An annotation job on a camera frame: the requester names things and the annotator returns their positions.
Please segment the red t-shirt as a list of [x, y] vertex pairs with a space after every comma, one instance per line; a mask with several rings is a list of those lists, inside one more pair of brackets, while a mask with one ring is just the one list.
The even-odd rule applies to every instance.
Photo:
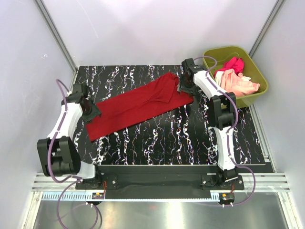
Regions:
[[89, 140], [117, 132], [193, 102], [178, 92], [179, 78], [168, 72], [153, 82], [97, 103], [101, 116], [86, 125]]

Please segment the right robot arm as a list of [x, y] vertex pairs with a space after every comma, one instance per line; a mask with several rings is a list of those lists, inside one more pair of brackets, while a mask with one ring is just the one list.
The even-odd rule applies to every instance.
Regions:
[[235, 94], [221, 88], [209, 71], [195, 64], [192, 58], [182, 61], [182, 68], [178, 91], [195, 95], [198, 87], [208, 99], [208, 122], [214, 129], [218, 147], [218, 169], [210, 186], [233, 189], [238, 181], [233, 145], [233, 132], [238, 122]]

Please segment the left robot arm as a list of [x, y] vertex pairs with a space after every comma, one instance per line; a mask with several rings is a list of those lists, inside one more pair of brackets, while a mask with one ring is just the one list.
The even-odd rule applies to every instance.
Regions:
[[81, 161], [73, 136], [79, 120], [88, 124], [102, 113], [88, 98], [86, 84], [77, 83], [68, 90], [61, 80], [56, 83], [63, 96], [61, 112], [52, 131], [37, 142], [43, 173], [56, 183], [75, 178], [78, 184], [97, 189], [103, 183], [101, 172], [96, 165]]

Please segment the olive green plastic bin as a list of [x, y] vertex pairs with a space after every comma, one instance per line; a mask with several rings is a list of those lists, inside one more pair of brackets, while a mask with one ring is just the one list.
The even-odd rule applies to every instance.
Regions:
[[204, 53], [203, 65], [209, 70], [210, 75], [215, 80], [215, 74], [218, 71], [224, 71], [224, 63], [228, 62], [233, 57], [242, 58], [244, 61], [244, 71], [242, 72], [243, 75], [250, 77], [253, 83], [260, 84], [260, 88], [256, 93], [236, 97], [237, 108], [248, 107], [253, 104], [260, 95], [267, 91], [268, 83], [244, 49], [238, 46], [227, 46], [207, 50]]

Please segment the magenta t-shirt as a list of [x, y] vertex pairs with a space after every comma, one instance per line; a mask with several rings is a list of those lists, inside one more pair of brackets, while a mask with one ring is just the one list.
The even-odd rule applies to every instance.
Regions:
[[244, 71], [244, 61], [242, 58], [233, 57], [228, 62], [224, 63], [223, 70], [233, 69], [236, 74]]

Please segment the pink peach t-shirt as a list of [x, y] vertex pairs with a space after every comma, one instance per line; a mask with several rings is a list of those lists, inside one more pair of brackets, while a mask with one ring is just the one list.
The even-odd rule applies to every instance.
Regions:
[[251, 78], [244, 76], [243, 73], [236, 74], [234, 69], [218, 71], [215, 74], [215, 81], [227, 92], [233, 92], [236, 97], [254, 94], [260, 88], [259, 83], [253, 83]]

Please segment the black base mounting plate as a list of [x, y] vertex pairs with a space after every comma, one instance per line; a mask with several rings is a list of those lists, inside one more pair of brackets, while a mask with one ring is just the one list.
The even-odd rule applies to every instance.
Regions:
[[120, 166], [96, 167], [96, 177], [85, 179], [77, 189], [116, 190], [124, 187], [173, 187], [187, 186], [205, 190], [244, 190], [244, 183], [237, 169], [222, 172], [216, 165], [181, 166]]

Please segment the left aluminium corner post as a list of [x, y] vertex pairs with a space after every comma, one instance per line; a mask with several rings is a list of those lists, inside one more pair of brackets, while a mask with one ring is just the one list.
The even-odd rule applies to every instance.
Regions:
[[70, 69], [72, 70], [73, 74], [76, 74], [78, 67], [75, 64], [72, 56], [70, 55], [62, 37], [60, 36], [60, 33], [58, 32], [58, 29], [56, 28], [56, 25], [46, 7], [44, 4], [44, 1], [42, 0], [34, 0], [34, 3], [40, 12], [43, 20], [45, 21], [50, 33], [52, 34], [55, 42], [57, 43], [61, 53], [64, 56], [64, 59], [66, 60], [67, 64], [69, 65]]

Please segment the aluminium corner post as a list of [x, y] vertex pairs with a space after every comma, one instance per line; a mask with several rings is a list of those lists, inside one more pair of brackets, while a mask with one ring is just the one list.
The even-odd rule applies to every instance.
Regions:
[[260, 32], [258, 33], [258, 36], [256, 37], [250, 51], [249, 56], [251, 58], [254, 57], [255, 53], [257, 52], [259, 46], [261, 45], [263, 39], [265, 38], [267, 32], [270, 30], [273, 22], [275, 21], [277, 15], [281, 11], [282, 7], [286, 3], [286, 0], [277, 0], [272, 7], [267, 19], [265, 20]]
[[42, 0], [34, 0], [34, 3], [40, 12], [43, 20], [45, 21], [50, 33], [52, 34], [55, 42], [57, 43], [61, 53], [64, 56], [64, 59], [66, 60], [67, 64], [69, 65], [70, 69], [72, 70], [73, 74], [76, 74], [78, 67], [75, 64], [72, 56], [70, 55], [62, 37], [60, 36], [60, 33], [58, 32], [58, 29], [56, 28], [56, 25], [46, 7], [44, 4], [44, 1]]

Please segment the right aluminium corner post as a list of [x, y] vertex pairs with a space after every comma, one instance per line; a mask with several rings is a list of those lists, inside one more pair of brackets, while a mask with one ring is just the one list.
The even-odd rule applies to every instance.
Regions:
[[258, 36], [256, 37], [250, 51], [249, 56], [251, 58], [254, 57], [255, 53], [257, 52], [259, 46], [261, 45], [263, 39], [265, 38], [267, 32], [270, 30], [273, 22], [275, 21], [277, 15], [281, 11], [282, 7], [286, 3], [286, 0], [277, 0], [272, 7], [267, 19], [265, 20], [260, 32], [258, 33]]

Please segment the aluminium frame rail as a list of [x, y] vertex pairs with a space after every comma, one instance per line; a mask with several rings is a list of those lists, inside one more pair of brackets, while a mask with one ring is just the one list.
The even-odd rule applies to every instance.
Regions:
[[[249, 173], [241, 174], [245, 190], [250, 192], [253, 187], [253, 176]], [[284, 173], [255, 173], [255, 191], [256, 192], [290, 192], [286, 176]], [[51, 177], [45, 177], [43, 173], [38, 173], [35, 177], [32, 190], [57, 190], [64, 189], [68, 185], [76, 181], [75, 178], [69, 178], [63, 183], [56, 183]]]

